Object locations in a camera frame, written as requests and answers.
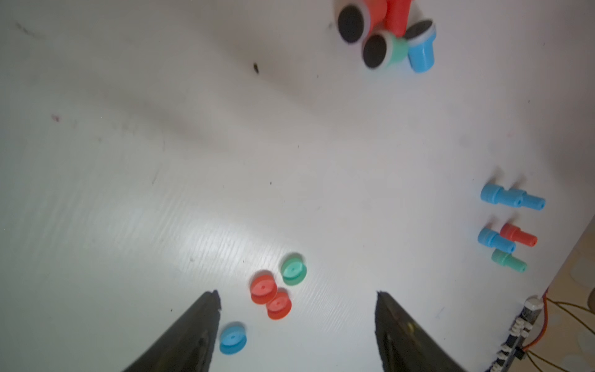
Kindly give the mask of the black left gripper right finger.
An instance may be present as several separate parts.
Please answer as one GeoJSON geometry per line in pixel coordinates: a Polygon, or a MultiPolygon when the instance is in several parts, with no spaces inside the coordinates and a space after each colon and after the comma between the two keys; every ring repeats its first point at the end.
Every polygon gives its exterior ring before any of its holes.
{"type": "Polygon", "coordinates": [[[384,291],[377,293],[375,325],[378,350],[386,372],[463,370],[384,291]]]}

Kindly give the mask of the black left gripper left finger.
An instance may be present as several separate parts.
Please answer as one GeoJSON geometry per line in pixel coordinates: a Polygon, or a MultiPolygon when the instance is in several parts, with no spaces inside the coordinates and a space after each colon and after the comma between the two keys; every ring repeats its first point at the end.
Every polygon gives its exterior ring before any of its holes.
{"type": "Polygon", "coordinates": [[[206,291],[125,372],[207,371],[215,349],[220,311],[218,292],[206,291]]]}

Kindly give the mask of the red cap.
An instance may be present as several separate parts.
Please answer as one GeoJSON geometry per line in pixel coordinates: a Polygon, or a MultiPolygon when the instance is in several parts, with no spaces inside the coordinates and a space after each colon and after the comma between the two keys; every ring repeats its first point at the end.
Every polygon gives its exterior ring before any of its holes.
{"type": "Polygon", "coordinates": [[[250,297],[257,305],[266,305],[277,295],[277,282],[271,274],[256,276],[250,283],[250,297]]]}
{"type": "Polygon", "coordinates": [[[267,315],[272,320],[280,320],[286,317],[292,309],[292,301],[286,291],[279,291],[275,297],[266,305],[267,315]]]}

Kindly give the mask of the green stamp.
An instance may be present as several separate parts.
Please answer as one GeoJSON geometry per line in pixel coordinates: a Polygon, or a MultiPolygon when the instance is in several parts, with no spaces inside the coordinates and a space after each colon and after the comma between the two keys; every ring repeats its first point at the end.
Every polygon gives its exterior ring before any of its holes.
{"type": "Polygon", "coordinates": [[[512,254],[505,253],[501,250],[495,250],[491,255],[491,260],[502,267],[511,268],[519,273],[524,273],[527,270],[527,263],[519,260],[512,254]]]}
{"type": "Polygon", "coordinates": [[[387,30],[377,31],[365,41],[362,57],[370,70],[401,63],[408,57],[409,46],[404,38],[397,38],[387,30]]]}

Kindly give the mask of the red stamp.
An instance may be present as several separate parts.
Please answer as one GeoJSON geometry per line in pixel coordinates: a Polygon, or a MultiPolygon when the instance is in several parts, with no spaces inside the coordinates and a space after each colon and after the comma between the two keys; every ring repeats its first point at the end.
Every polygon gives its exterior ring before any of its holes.
{"type": "Polygon", "coordinates": [[[387,0],[384,28],[401,38],[406,33],[412,0],[387,0]]]}
{"type": "Polygon", "coordinates": [[[507,240],[525,246],[534,247],[538,243],[538,237],[523,231],[521,228],[511,223],[506,223],[502,226],[500,235],[507,240]]]}
{"type": "Polygon", "coordinates": [[[348,44],[359,43],[384,21],[386,14],[384,0],[345,1],[336,17],[339,35],[348,44]]]}

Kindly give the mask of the red stamp front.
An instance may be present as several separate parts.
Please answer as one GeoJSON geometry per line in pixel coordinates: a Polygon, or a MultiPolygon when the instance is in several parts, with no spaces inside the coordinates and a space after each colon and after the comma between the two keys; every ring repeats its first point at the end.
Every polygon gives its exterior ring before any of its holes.
{"type": "Polygon", "coordinates": [[[339,35],[348,44],[359,43],[384,21],[386,14],[384,0],[345,1],[336,17],[339,35]]]}

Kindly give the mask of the blue cap left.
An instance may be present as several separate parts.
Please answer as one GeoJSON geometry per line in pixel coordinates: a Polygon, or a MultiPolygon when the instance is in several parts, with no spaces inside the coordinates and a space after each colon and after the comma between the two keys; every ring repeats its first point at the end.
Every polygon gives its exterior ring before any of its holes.
{"type": "Polygon", "coordinates": [[[227,325],[220,335],[219,349],[224,355],[234,355],[247,344],[246,328],[243,324],[227,325]]]}

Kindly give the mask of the green cap top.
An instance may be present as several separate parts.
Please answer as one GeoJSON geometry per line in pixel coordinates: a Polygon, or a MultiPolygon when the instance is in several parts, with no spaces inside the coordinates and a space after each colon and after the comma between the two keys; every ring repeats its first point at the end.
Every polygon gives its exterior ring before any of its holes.
{"type": "Polygon", "coordinates": [[[308,268],[304,258],[299,254],[294,254],[287,257],[282,263],[280,273],[285,285],[296,286],[305,280],[308,268]]]}

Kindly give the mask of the blue stamp large near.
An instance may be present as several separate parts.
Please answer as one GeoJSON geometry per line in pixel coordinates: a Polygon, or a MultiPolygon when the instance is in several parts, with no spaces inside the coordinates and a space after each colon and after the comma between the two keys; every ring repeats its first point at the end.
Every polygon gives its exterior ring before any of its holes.
{"type": "Polygon", "coordinates": [[[406,30],[404,38],[408,42],[408,59],[415,73],[425,73],[434,66],[433,43],[436,36],[437,30],[433,20],[419,21],[406,30]]]}

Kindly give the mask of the red stamp lying back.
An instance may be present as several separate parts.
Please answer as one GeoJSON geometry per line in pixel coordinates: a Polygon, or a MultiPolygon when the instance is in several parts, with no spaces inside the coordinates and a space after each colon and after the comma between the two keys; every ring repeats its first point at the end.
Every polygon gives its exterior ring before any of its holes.
{"type": "Polygon", "coordinates": [[[412,0],[387,0],[384,28],[401,38],[406,33],[412,0]]]}

